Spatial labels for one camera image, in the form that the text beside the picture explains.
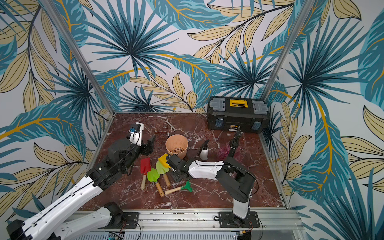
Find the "red toy shovel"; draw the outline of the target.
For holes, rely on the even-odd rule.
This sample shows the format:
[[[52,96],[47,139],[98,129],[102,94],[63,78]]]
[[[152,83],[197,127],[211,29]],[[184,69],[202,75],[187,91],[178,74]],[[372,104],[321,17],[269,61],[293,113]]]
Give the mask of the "red toy shovel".
[[[141,170],[141,174],[143,175],[143,179],[141,182],[141,190],[144,190],[146,187],[147,174],[148,174],[148,172],[151,171],[151,159],[150,158],[141,159],[140,170]]]

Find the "light green toy spade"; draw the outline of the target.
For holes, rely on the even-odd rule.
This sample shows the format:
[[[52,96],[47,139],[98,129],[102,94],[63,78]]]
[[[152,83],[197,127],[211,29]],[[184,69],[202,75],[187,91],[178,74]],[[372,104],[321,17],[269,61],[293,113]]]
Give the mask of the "light green toy spade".
[[[157,161],[157,163],[156,163],[156,170],[157,170],[157,172],[160,175],[163,176],[167,187],[170,187],[171,186],[171,182],[170,182],[170,180],[168,178],[168,175],[167,175],[167,172],[169,171],[169,168],[165,167],[160,161]]]

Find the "white small spray bottle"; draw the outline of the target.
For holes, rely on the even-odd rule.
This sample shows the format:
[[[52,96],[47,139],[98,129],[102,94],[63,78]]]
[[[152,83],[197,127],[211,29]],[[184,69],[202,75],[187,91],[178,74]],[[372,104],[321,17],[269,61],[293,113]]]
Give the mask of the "white small spray bottle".
[[[209,153],[209,143],[210,140],[206,140],[203,142],[203,144],[200,146],[200,151],[199,151],[199,158],[202,161],[206,161],[208,159],[208,153]]]

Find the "bright green toy trowel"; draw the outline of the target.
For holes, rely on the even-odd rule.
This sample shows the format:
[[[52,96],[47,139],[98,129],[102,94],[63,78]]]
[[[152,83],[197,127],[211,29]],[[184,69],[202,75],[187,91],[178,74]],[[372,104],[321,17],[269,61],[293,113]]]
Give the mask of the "bright green toy trowel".
[[[160,183],[158,182],[159,177],[160,177],[160,174],[154,168],[151,168],[151,170],[147,173],[148,181],[151,182],[151,183],[154,183],[156,188],[157,188],[157,190],[158,190],[159,195],[161,197],[164,197],[165,193],[164,193]]]

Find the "pink transparent spray bottle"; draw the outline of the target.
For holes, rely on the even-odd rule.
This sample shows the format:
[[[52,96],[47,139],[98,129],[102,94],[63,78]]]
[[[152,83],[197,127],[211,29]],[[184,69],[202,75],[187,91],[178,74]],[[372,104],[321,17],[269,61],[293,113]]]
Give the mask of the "pink transparent spray bottle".
[[[217,157],[219,161],[224,161],[227,157],[232,157],[235,160],[240,160],[241,154],[237,151],[240,145],[240,138],[242,136],[241,128],[238,127],[234,138],[230,140],[224,147],[220,148]]]

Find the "yellow toy shovel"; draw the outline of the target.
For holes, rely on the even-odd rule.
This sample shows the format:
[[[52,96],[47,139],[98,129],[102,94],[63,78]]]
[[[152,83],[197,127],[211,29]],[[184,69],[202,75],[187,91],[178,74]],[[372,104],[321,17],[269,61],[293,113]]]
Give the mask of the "yellow toy shovel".
[[[163,156],[159,157],[158,160],[160,161],[163,167],[170,169],[171,166],[167,163],[167,156],[168,154],[164,154]]]

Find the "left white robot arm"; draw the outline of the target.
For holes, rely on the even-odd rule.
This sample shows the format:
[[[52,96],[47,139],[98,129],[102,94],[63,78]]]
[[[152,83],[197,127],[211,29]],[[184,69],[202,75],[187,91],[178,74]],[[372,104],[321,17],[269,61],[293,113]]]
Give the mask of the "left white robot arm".
[[[73,240],[92,230],[124,226],[127,219],[114,202],[76,220],[68,221],[68,217],[119,181],[141,155],[151,154],[155,139],[152,136],[143,144],[141,134],[132,133],[128,139],[116,141],[110,146],[112,154],[89,170],[70,191],[32,217],[11,222],[7,226],[10,239]]]

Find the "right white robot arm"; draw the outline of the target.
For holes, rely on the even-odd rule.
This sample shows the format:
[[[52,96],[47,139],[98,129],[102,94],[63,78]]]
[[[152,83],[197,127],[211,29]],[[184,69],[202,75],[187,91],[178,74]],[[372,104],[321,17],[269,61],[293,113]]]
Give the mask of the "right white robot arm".
[[[217,181],[233,198],[234,217],[244,221],[249,215],[250,198],[256,177],[235,158],[228,156],[224,161],[201,162],[185,161],[177,155],[172,155],[166,157],[166,164],[181,179]]]

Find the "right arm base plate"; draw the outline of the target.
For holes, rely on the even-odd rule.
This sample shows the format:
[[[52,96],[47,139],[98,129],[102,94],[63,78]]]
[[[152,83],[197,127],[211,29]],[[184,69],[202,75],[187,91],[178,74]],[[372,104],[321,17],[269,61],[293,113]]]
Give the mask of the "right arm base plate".
[[[219,212],[214,216],[214,220],[219,222],[220,228],[259,228],[261,226],[257,212],[249,212],[245,219],[235,216],[232,212]]]

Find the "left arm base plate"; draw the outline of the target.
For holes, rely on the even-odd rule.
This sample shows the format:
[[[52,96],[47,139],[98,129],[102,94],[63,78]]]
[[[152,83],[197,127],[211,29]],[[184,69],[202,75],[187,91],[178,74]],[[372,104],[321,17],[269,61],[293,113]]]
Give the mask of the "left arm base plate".
[[[136,229],[139,212],[123,212],[112,216],[111,221],[101,229]]]

